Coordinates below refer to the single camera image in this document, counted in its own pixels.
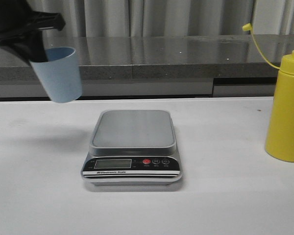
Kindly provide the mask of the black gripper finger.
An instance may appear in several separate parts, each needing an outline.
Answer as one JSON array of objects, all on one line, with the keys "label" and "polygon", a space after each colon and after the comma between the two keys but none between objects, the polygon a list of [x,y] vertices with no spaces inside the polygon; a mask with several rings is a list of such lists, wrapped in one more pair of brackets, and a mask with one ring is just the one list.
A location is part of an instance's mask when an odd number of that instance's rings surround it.
[{"label": "black gripper finger", "polygon": [[30,66],[31,62],[47,62],[43,33],[35,30],[0,40],[0,48],[13,54]]},{"label": "black gripper finger", "polygon": [[33,11],[29,14],[0,14],[0,37],[12,37],[35,30],[56,29],[66,25],[60,13]]}]

